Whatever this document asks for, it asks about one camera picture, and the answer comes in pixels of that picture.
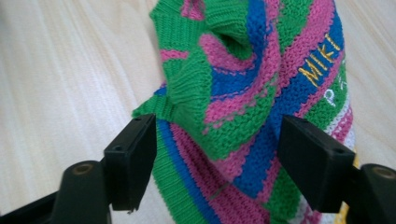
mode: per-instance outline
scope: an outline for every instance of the green stripe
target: green stripe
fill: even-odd
[[[153,175],[166,205],[176,223],[206,223],[192,197],[177,174],[157,127],[158,152]]]
[[[338,77],[335,78],[333,84],[328,89],[334,92],[333,102],[335,106],[332,106],[328,100],[323,97],[314,106],[312,106],[304,118],[308,119],[321,130],[325,130],[342,110],[343,105],[347,100],[347,84],[345,84],[341,90],[341,83],[343,82],[347,83],[346,65],[344,63],[340,66]]]
[[[300,191],[286,170],[280,168],[270,200],[264,205],[271,213],[271,223],[287,223],[287,220],[294,218],[300,196]]]
[[[204,136],[200,133],[202,149],[210,160],[227,158],[260,129],[271,111],[276,93],[276,87],[270,86],[270,82],[266,83],[263,89],[268,91],[267,96],[255,96],[255,106],[245,105],[246,111],[242,116],[235,113],[233,120],[224,121],[220,128],[211,127],[209,133]]]
[[[306,26],[309,7],[313,0],[282,0],[276,29],[279,33],[280,52],[293,42]]]

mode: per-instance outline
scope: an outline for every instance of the wooden table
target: wooden table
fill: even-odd
[[[149,19],[155,0],[0,2],[0,211],[59,188],[102,150],[163,80]],[[396,169],[396,2],[336,1],[361,163]],[[172,223],[151,180],[139,212]]]

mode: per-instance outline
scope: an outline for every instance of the striped knit fabric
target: striped knit fabric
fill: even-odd
[[[342,223],[312,211],[276,156],[282,115],[353,148],[333,0],[160,0],[166,83],[154,177],[177,223]]]

